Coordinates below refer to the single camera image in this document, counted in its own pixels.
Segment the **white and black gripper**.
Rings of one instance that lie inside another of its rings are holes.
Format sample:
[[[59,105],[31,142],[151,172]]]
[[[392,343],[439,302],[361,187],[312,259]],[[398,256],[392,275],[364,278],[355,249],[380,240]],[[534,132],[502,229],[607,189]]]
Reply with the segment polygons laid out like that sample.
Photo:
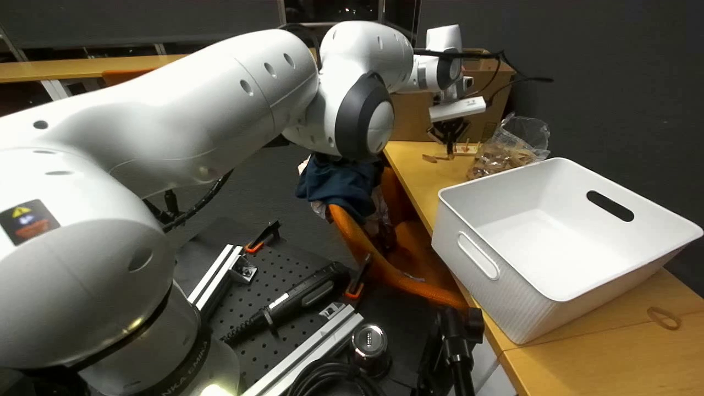
[[[482,94],[470,94],[470,76],[459,76],[453,85],[439,93],[428,107],[431,134],[450,154],[455,141],[468,126],[468,116],[482,114],[485,110],[485,99]]]

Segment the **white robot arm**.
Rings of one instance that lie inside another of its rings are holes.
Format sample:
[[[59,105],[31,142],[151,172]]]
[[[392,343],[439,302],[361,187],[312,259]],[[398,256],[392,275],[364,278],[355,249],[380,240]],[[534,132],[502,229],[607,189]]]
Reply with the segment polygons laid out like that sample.
[[[364,161],[389,141],[393,93],[458,76],[458,51],[347,20],[316,48],[252,31],[2,116],[0,368],[66,369],[98,396],[239,396],[149,195],[212,183],[277,137]]]

